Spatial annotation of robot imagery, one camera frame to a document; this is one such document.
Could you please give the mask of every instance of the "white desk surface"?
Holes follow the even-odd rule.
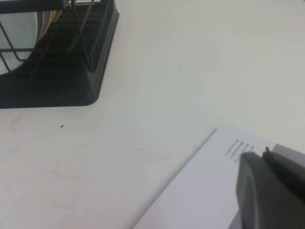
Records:
[[[0,110],[0,228],[129,229],[223,124],[305,152],[305,2],[116,4],[95,104]]]

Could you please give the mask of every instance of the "white paper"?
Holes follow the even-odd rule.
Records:
[[[134,229],[228,229],[238,212],[239,156],[262,154],[266,146],[273,149],[275,143],[234,127],[219,128]]]

